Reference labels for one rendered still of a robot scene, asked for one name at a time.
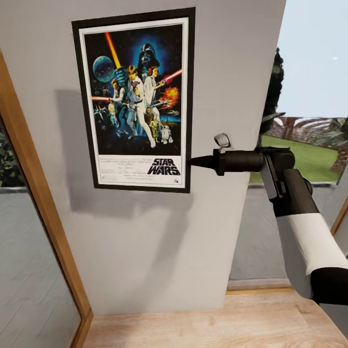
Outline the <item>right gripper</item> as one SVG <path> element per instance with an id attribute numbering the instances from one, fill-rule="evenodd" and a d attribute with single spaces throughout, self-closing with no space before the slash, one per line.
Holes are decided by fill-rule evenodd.
<path id="1" fill-rule="evenodd" d="M 247 167 L 247 153 L 243 150 L 220 153 L 214 149 L 213 155 L 192 158 L 189 165 L 215 169 L 218 176 L 224 172 L 244 172 Z"/>

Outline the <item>poster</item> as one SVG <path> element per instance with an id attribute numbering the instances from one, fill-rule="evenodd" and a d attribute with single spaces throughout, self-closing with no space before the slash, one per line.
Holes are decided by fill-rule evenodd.
<path id="1" fill-rule="evenodd" d="M 95 189 L 190 193 L 195 15 L 72 21 Z"/>

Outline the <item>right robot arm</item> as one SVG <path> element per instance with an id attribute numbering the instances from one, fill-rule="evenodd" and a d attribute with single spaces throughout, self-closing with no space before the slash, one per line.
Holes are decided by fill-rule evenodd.
<path id="1" fill-rule="evenodd" d="M 312 186 L 298 169 L 290 147 L 272 145 L 234 150 L 226 133 L 214 137 L 213 155 L 192 158 L 189 165 L 224 172 L 260 172 L 273 203 L 285 270 L 295 291 L 315 301 L 348 336 L 348 259 L 325 225 L 312 198 Z"/>

